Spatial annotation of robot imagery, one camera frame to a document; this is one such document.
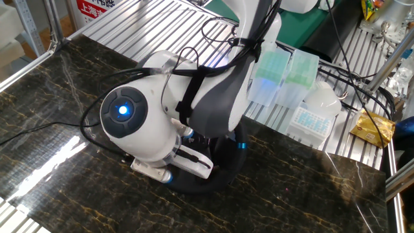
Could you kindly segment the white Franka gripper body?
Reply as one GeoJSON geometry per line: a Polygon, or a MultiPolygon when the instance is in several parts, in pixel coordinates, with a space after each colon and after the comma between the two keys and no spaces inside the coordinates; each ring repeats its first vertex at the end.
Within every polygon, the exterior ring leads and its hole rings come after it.
{"type": "Polygon", "coordinates": [[[203,179],[209,178],[213,169],[213,162],[209,157],[187,146],[180,146],[173,152],[168,157],[168,164],[203,179]]]}

